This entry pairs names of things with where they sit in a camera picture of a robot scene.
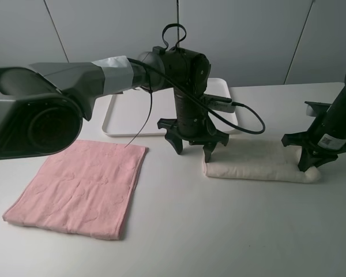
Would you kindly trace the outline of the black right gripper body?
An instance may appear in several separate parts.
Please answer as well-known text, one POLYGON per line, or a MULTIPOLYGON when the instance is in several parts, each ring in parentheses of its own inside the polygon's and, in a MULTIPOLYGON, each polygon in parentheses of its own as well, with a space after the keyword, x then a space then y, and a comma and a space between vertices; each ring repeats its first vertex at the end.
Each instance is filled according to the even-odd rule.
POLYGON ((346 153, 346 139, 332 137, 324 134, 321 137, 314 136, 311 132, 299 132, 285 134, 281 139, 283 146, 295 145, 304 149, 309 149, 322 154, 343 154, 346 153))

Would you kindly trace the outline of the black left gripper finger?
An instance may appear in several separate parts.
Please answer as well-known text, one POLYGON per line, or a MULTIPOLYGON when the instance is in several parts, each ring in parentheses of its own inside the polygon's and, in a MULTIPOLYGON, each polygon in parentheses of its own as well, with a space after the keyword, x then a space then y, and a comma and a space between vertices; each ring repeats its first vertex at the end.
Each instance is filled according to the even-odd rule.
POLYGON ((173 132, 167 131, 165 136, 165 140, 171 144, 175 152, 180 155, 183 151, 183 143, 182 139, 175 135, 173 132))
POLYGON ((212 156, 212 152, 215 150, 216 145, 217 145, 217 142, 209 142, 209 143, 206 143, 203 146, 202 149, 203 149, 203 152, 204 152, 204 162, 205 163, 209 163, 210 162, 210 158, 212 156))

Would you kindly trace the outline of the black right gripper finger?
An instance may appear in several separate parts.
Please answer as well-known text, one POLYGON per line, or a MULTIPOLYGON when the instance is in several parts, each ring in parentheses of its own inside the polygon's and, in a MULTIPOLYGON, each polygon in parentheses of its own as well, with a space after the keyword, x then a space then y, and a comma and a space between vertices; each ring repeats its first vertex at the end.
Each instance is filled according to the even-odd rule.
POLYGON ((338 158, 336 154, 325 154, 302 147, 298 169, 305 172, 310 167, 320 167, 323 164, 334 162, 338 158))

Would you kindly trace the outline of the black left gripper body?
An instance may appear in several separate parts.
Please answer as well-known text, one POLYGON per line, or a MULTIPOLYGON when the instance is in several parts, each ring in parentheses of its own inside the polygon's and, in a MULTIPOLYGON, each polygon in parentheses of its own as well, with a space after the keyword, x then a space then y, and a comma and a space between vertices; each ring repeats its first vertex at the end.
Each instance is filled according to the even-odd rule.
POLYGON ((204 145, 209 142, 217 142, 224 146, 228 144, 229 135, 219 131, 210 117, 206 114, 195 118, 161 118, 157 122, 158 129, 173 132, 183 141, 192 144, 204 145))

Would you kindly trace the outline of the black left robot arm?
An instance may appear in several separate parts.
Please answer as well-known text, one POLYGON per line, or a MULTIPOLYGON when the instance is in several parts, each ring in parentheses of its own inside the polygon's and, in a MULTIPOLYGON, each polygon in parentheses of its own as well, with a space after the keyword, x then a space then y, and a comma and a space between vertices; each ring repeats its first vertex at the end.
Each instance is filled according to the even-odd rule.
POLYGON ((182 143, 201 145, 205 160, 228 134, 210 119, 209 107, 230 100, 206 94, 210 63, 204 54, 184 48, 154 47, 139 59, 34 63, 0 68, 0 160, 46 156, 69 147, 82 123, 92 118, 95 101, 141 88, 174 90, 176 118, 160 119, 166 140, 177 153, 182 143))

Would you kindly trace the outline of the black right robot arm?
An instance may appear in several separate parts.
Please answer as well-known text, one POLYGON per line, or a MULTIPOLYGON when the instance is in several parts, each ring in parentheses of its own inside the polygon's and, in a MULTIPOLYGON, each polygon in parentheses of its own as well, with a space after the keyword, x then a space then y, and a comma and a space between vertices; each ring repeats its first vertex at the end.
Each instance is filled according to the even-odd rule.
POLYGON ((283 146, 302 147, 298 169, 305 172, 334 162, 339 154, 346 153, 346 74, 344 87, 331 104, 306 102, 307 113, 314 117, 305 132, 285 134, 283 146))

